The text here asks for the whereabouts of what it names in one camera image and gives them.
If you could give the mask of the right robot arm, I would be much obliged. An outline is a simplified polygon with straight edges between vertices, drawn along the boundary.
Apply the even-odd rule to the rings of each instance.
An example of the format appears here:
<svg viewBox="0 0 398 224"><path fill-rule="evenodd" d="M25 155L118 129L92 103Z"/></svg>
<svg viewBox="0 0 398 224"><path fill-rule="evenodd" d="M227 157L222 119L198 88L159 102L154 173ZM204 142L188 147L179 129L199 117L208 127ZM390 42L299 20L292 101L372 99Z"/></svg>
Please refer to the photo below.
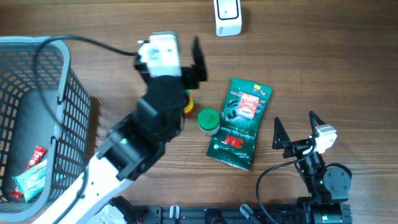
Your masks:
<svg viewBox="0 0 398 224"><path fill-rule="evenodd" d="M274 119L273 149L282 149L283 158L293 157L295 167L308 190L307 197L297 199L297 216L301 223L351 223L348 201L352 172L339 163L326 164L322 154L337 139L336 129L309 112L312 134L291 141L281 120Z"/></svg>

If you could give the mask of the green lid jar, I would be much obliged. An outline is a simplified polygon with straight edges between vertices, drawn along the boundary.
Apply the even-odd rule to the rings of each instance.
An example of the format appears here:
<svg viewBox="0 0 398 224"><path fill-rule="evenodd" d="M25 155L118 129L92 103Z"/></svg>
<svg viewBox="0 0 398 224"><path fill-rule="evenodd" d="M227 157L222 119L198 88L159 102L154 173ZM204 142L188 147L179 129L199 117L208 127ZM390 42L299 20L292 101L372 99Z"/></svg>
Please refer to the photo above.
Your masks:
<svg viewBox="0 0 398 224"><path fill-rule="evenodd" d="M215 135L220 129L220 116L213 108L201 110L197 121L200 130L209 136Z"/></svg>

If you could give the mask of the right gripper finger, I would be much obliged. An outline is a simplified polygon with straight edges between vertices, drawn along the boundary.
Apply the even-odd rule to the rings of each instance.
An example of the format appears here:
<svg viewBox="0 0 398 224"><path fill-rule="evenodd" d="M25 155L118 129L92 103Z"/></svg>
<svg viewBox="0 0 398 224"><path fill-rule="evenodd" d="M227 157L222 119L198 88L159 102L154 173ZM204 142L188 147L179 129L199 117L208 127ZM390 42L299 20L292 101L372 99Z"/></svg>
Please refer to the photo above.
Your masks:
<svg viewBox="0 0 398 224"><path fill-rule="evenodd" d="M285 149L290 147L291 141L279 117L274 119L273 149Z"/></svg>
<svg viewBox="0 0 398 224"><path fill-rule="evenodd" d="M311 128L312 128L312 136L313 137L318 137L318 133L316 130L316 127L318 125L324 125L325 122L323 120L321 120L314 111L310 111L309 112L309 118L310 118L310 124L311 124Z"/></svg>

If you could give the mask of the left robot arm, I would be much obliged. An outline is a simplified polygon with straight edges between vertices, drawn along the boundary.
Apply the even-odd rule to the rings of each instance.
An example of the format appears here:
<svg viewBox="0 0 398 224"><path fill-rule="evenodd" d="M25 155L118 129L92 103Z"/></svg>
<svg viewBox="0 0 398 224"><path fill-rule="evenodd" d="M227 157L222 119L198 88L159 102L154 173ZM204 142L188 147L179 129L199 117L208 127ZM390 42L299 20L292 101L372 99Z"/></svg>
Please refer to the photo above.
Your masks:
<svg viewBox="0 0 398 224"><path fill-rule="evenodd" d="M58 40L79 40L121 55L133 56L134 67L147 85L136 109L115 124L106 140L64 193L38 217L36 223L86 223L114 196L128 188L165 153L165 145L180 135L185 125L186 91L207 80L200 41L192 45L193 65L181 67L178 35L153 33L140 41L136 52L127 52L86 37L59 35L37 47L33 64L42 49Z"/></svg>

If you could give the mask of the green 3M gloves package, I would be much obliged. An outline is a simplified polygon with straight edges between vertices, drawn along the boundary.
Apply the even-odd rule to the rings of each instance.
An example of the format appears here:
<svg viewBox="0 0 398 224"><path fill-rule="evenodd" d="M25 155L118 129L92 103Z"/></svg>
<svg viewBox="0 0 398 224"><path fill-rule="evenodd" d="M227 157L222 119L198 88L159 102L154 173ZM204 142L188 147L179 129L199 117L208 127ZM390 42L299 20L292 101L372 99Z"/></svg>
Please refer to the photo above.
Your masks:
<svg viewBox="0 0 398 224"><path fill-rule="evenodd" d="M213 135L206 155L235 168L249 170L272 92L269 86L232 78L220 114L220 129Z"/></svg>

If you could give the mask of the yellow red sauce bottle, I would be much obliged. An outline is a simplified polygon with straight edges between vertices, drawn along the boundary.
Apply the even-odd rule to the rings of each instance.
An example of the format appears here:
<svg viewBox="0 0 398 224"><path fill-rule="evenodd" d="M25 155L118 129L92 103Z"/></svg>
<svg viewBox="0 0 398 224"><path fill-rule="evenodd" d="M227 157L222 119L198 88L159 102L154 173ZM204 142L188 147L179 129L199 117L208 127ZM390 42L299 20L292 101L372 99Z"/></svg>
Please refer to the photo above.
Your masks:
<svg viewBox="0 0 398 224"><path fill-rule="evenodd" d="M194 109L193 98L192 98L189 90L185 90L185 94L186 94L186 98L185 98L186 105L183 109L184 115L190 116L193 113L193 109Z"/></svg>

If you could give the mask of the teal wet wipes packet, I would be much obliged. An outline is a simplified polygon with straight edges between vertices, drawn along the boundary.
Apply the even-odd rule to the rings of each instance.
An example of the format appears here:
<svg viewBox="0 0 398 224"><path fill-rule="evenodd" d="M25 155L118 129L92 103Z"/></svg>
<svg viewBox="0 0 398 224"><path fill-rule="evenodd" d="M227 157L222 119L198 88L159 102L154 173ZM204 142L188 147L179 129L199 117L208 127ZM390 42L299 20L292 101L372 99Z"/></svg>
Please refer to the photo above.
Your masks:
<svg viewBox="0 0 398 224"><path fill-rule="evenodd" d="M29 202L43 190L46 172L47 159L44 159L24 173L13 177L18 189L23 193L26 202Z"/></svg>

